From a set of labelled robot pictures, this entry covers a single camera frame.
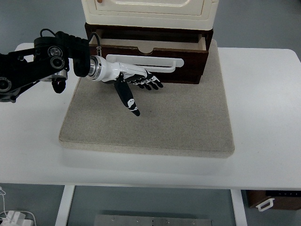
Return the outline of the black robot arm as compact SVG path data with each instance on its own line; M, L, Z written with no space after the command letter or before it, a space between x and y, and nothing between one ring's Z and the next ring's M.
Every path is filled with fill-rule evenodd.
M128 85L131 83L141 89L158 90L163 84L141 66L108 62L101 56L100 45L96 47L97 54L92 56L89 43L93 37L100 40L95 32L88 39L82 39L59 31L51 37L41 35L36 38L31 49L2 54L1 102L14 103L22 93L40 81L51 82L53 90L62 93L68 79L69 60L72 59L76 76L113 84L124 106L139 116L140 111Z

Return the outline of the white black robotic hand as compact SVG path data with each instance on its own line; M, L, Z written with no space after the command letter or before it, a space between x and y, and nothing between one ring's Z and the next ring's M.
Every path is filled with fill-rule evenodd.
M147 72L141 66L120 62L110 63L101 56L90 57L90 71L87 78L93 81L114 82L115 90L121 102L134 115L139 116L140 111L136 106L130 87L123 79L117 80L120 76L123 76L124 80L132 82L132 84L141 89L158 90L164 87L156 76Z

